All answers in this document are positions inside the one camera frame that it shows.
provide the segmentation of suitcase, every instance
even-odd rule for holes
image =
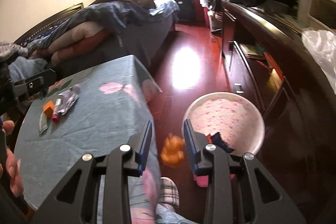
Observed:
[[[179,21],[196,21],[194,0],[175,0],[180,7]]]

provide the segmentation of crumpled orange object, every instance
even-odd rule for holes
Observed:
[[[181,150],[185,141],[178,137],[169,134],[165,140],[165,146],[161,151],[161,159],[164,165],[176,167],[181,161],[184,160],[184,154]]]

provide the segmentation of headboard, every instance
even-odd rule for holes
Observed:
[[[26,39],[34,37],[38,35],[38,33],[41,33],[56,25],[58,22],[70,18],[72,15],[74,15],[76,12],[83,8],[83,3],[80,3],[43,20],[42,22],[31,28],[29,31],[21,35],[14,43],[21,45]]]

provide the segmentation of silver rivet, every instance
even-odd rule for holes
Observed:
[[[120,150],[123,152],[127,152],[129,150],[131,150],[131,146],[129,146],[128,144],[123,144],[120,146]]]
[[[92,155],[89,154],[89,153],[84,154],[84,155],[82,156],[82,160],[83,160],[83,161],[89,161],[89,160],[91,160],[91,159],[92,159]]]
[[[254,155],[250,152],[247,152],[247,153],[244,154],[244,158],[246,158],[247,160],[253,160]]]
[[[216,149],[216,146],[215,146],[214,144],[212,144],[212,143],[209,143],[209,144],[207,144],[207,145],[205,146],[205,149],[206,149],[206,150],[209,150],[209,151],[213,151],[213,150]]]

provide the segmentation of wooden floor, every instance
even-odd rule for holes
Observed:
[[[159,153],[169,133],[182,136],[183,116],[194,100],[207,93],[229,91],[221,58],[221,38],[212,36],[207,27],[177,24],[176,30],[174,42],[153,74],[163,90],[149,103]],[[160,167],[162,176],[171,178],[179,189],[179,213],[202,223],[206,188],[198,187],[193,181],[188,159],[175,169],[162,162]]]

